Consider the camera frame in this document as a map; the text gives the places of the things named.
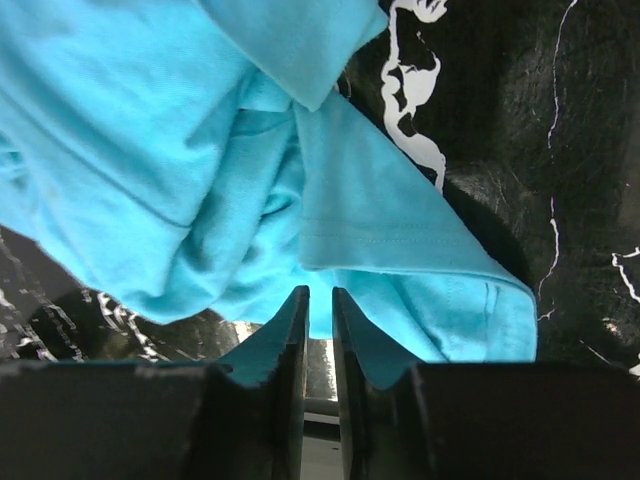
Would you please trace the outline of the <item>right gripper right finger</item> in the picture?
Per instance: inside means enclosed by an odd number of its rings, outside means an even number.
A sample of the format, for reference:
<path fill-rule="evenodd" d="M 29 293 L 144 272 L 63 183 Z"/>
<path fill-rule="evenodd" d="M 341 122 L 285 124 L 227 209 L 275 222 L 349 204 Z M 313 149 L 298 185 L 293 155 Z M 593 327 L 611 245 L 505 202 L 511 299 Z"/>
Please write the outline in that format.
<path fill-rule="evenodd" d="M 421 361 L 383 332 L 343 288 L 332 292 L 343 473 L 346 479 L 435 479 L 418 396 Z"/>

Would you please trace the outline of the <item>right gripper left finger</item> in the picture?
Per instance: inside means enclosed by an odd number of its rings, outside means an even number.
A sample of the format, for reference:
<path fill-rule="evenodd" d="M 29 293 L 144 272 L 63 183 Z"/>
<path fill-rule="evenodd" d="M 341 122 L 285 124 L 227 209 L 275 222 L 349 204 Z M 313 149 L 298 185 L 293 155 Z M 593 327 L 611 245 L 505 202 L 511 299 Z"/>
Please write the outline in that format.
<path fill-rule="evenodd" d="M 301 474 L 309 289 L 208 371 L 189 450 L 192 479 L 297 479 Z"/>

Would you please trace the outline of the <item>cyan t shirt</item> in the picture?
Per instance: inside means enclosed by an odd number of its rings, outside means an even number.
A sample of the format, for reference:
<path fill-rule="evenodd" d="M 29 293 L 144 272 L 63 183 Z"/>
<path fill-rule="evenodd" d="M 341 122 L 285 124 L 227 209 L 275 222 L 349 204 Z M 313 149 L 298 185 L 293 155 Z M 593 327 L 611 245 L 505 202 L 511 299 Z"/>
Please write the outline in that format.
<path fill-rule="evenodd" d="M 375 1 L 5 1 L 1 223 L 166 324 L 341 287 L 418 358 L 531 362 L 531 291 L 342 97 Z"/>

